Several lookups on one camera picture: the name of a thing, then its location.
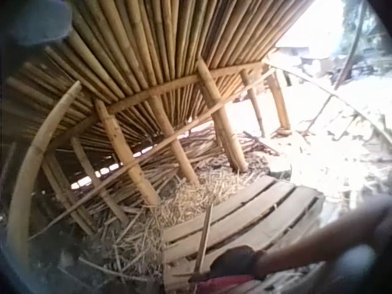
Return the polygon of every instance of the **bamboo roof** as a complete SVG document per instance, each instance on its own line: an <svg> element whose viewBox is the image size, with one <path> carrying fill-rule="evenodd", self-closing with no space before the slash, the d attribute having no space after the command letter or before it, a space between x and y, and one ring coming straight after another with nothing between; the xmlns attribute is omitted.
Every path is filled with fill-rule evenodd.
<svg viewBox="0 0 392 294"><path fill-rule="evenodd" d="M94 99L115 114L132 147L162 139L149 103L161 96L175 129L206 110L198 90L201 56L223 97L242 86L239 72L261 60L313 0L85 0L70 2L66 40L26 62L2 88L2 135L31 141L60 97L82 92L49 149L79 137L88 151L112 153Z"/></svg>

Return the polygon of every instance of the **hand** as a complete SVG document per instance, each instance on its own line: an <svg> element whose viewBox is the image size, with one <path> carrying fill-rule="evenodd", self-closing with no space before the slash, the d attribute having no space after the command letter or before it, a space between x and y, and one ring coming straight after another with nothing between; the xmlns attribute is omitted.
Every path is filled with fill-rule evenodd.
<svg viewBox="0 0 392 294"><path fill-rule="evenodd" d="M227 276L255 276L255 260L262 254L264 252L255 252L249 246L238 246L228 249L213 261L209 272L193 276L189 279L189 282L207 281L209 279Z"/></svg>

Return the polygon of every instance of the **wooden slat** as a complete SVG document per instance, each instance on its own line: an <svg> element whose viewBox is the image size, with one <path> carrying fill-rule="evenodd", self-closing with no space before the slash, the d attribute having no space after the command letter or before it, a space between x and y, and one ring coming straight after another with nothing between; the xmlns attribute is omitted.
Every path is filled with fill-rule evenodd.
<svg viewBox="0 0 392 294"><path fill-rule="evenodd" d="M244 227L258 219L262 214L269 211L275 203L282 200L294 189L294 187L294 184L290 182L279 181L233 214L212 225L207 247L222 242L241 231ZM196 253L201 235L202 234L198 232L168 246L164 251L164 262L172 262L181 257Z"/></svg>
<svg viewBox="0 0 392 294"><path fill-rule="evenodd" d="M272 241L277 239L288 226L290 226L308 207L315 197L320 197L321 193L308 187L298 187L295 191L263 221L241 235L230 244L227 244L205 258L202 272L208 270L214 259L229 248L240 245L248 245L255 250L263 249ZM182 262L176 267L167 266L164 272L166 290L183 287L187 284L187 279L174 277L173 274L189 273L194 268L195 261Z"/></svg>
<svg viewBox="0 0 392 294"><path fill-rule="evenodd" d="M227 201L217 205L214 208L211 223L213 224L219 219L232 213L234 210L242 207L244 202L248 202L250 199L261 193L265 188L274 183L275 180L275 178L270 176L263 176L249 187L240 190L234 197L230 197ZM173 242L174 240L180 239L186 235L200 231L203 228L204 218L205 213L192 220L164 230L162 237L163 242Z"/></svg>

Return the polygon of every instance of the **red cloth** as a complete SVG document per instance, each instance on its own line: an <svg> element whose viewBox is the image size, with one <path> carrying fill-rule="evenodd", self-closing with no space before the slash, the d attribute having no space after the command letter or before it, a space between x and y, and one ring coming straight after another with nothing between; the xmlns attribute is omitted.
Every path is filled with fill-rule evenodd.
<svg viewBox="0 0 392 294"><path fill-rule="evenodd" d="M231 285L241 285L254 280L253 276L217 277L197 284L197 294L210 294L223 290Z"/></svg>

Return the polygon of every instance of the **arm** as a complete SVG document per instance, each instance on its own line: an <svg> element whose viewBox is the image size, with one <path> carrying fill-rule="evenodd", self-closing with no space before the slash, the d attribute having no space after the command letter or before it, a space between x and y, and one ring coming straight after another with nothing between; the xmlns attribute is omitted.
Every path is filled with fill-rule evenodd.
<svg viewBox="0 0 392 294"><path fill-rule="evenodd" d="M368 244L380 254L392 236L392 197L366 203L297 243L260 256L257 276L333 260L347 249Z"/></svg>

